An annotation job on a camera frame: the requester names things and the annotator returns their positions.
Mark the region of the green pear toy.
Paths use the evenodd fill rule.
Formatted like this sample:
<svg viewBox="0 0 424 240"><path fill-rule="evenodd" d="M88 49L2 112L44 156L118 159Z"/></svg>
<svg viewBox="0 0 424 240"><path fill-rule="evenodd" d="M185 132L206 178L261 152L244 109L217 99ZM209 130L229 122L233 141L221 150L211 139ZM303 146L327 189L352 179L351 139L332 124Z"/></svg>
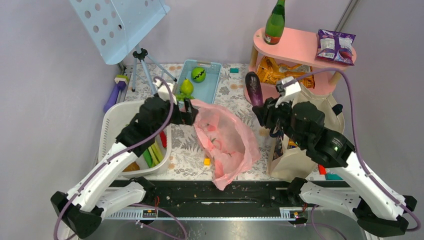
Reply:
<svg viewBox="0 0 424 240"><path fill-rule="evenodd" d="M191 96L194 92L194 85L188 78L185 78L180 86L180 93L186 96Z"/></svg>

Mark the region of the purple eggplant toy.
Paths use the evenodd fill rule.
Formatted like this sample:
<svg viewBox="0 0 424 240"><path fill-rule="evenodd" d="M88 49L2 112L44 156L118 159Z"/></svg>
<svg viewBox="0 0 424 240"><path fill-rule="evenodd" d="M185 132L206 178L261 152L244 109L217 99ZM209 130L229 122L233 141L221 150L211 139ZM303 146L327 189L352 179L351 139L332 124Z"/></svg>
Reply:
<svg viewBox="0 0 424 240"><path fill-rule="evenodd" d="M245 87L248 97L253 107L262 107L264 105L261 82L258 75L250 71L245 76Z"/></svg>

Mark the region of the pink plastic grocery bag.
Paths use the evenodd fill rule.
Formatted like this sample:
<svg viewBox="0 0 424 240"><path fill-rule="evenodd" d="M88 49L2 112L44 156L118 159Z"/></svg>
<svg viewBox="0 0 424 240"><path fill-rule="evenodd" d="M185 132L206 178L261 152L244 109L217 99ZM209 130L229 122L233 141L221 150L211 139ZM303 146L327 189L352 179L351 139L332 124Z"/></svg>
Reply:
<svg viewBox="0 0 424 240"><path fill-rule="evenodd" d="M197 107L193 127L205 154L213 161L213 183L223 191L239 174L261 158L252 129L228 108L192 99Z"/></svg>

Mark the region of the green leek toy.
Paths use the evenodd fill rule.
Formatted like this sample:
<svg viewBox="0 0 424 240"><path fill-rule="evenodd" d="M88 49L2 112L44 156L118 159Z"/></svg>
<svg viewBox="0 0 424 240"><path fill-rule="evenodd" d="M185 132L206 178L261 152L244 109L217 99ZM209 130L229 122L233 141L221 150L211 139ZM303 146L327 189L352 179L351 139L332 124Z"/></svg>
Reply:
<svg viewBox="0 0 424 240"><path fill-rule="evenodd" d="M160 164L164 157L158 143L154 142L147 150L151 157L151 167L155 167Z"/></svg>

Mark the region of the beige floral canvas tote bag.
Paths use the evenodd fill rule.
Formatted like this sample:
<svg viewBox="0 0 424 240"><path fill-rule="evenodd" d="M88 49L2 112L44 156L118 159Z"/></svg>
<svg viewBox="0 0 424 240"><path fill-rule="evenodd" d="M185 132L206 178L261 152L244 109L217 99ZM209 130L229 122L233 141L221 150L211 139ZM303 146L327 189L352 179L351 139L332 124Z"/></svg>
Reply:
<svg viewBox="0 0 424 240"><path fill-rule="evenodd" d="M290 104L271 111L271 122L280 133L269 155L266 173L284 182L306 180L318 164L347 166L343 153L352 144L343 136L343 106L332 94L315 95L304 85Z"/></svg>

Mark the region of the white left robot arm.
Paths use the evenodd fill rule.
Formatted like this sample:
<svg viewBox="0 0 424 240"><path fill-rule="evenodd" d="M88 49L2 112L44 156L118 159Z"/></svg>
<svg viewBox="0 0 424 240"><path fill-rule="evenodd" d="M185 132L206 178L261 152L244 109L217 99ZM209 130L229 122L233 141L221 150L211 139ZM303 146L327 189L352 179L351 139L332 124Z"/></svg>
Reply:
<svg viewBox="0 0 424 240"><path fill-rule="evenodd" d="M156 187L144 177L130 180L128 185L114 192L106 194L105 191L169 124L194 124L199 111L188 98L184 100L184 107L185 110L181 111L178 102L158 96L147 98L116 137L103 160L73 188L52 195L50 201L58 221L84 239L97 230L105 217L133 204L152 204Z"/></svg>

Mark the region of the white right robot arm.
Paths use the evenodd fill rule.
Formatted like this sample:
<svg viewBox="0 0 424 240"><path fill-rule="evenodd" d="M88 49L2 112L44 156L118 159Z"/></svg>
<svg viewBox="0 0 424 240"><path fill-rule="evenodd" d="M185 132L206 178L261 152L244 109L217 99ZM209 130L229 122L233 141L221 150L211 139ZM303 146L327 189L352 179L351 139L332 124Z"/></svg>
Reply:
<svg viewBox="0 0 424 240"><path fill-rule="evenodd" d="M277 105L275 98L268 98L252 111L262 127L282 131L313 162L332 169L355 191L341 193L295 177L286 193L291 205L304 202L332 209L381 238L401 236L409 231L404 214L414 211L417 200L398 194L366 170L354 145L343 134L325 126L326 116L314 104L307 101Z"/></svg>

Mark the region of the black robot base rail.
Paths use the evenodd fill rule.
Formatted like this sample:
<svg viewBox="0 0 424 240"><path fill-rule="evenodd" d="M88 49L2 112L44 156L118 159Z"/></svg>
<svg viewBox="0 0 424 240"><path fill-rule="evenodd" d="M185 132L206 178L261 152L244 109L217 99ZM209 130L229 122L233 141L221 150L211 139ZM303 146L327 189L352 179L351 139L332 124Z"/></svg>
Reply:
<svg viewBox="0 0 424 240"><path fill-rule="evenodd" d="M146 188L141 201L162 208L177 218L276 218L281 208L297 212L312 207L287 192L289 183L281 181L234 181L219 190L211 181L147 180L144 177L115 180L112 187L135 182Z"/></svg>

